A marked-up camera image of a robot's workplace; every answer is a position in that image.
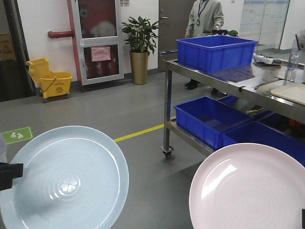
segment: water bottle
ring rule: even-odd
[[[296,39],[294,40],[294,43],[291,48],[291,52],[289,55],[289,61],[287,64],[287,70],[285,73],[285,80],[287,80],[285,83],[291,83],[295,81],[295,75],[296,75],[296,70],[299,64],[300,60],[300,50],[297,47],[297,42]]]
[[[6,142],[2,134],[0,133],[0,162],[7,163],[6,151],[7,151]]]

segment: gold plant pot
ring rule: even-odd
[[[132,83],[142,85],[147,83],[148,53],[130,53],[130,64],[132,67]]]

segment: cart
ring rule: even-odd
[[[176,53],[177,50],[160,52],[161,56]],[[271,110],[285,117],[305,123],[305,106],[275,97],[271,90],[283,86],[281,78],[285,74],[287,61],[282,66],[260,65],[252,62],[250,66],[224,70],[215,73],[203,73],[199,70],[179,64],[177,60],[164,60],[165,63],[165,96],[164,96],[164,133],[163,146],[161,147],[166,158],[171,157],[173,147],[170,146],[170,132],[174,132],[205,156],[209,156],[214,150],[206,143],[199,140],[189,132],[182,129],[176,123],[176,117],[171,116],[172,80],[173,72],[187,78],[204,83],[221,92],[234,95],[240,99]],[[298,65],[296,82],[303,81],[304,65]],[[230,77],[241,77],[239,82],[230,81]]]

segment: yellow mop bucket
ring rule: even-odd
[[[50,78],[49,59],[39,58],[27,61],[29,74],[35,83],[40,84],[40,78]]]
[[[70,86],[72,81],[72,75],[70,72],[52,72],[48,78],[40,78],[40,89],[43,98],[49,98],[52,96],[59,96],[70,94]]]

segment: cart leg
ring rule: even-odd
[[[170,129],[166,127],[171,118],[171,100],[172,100],[172,71],[165,72],[165,95],[164,95],[164,133],[163,146],[161,147],[166,158],[172,154],[173,147],[170,146]]]

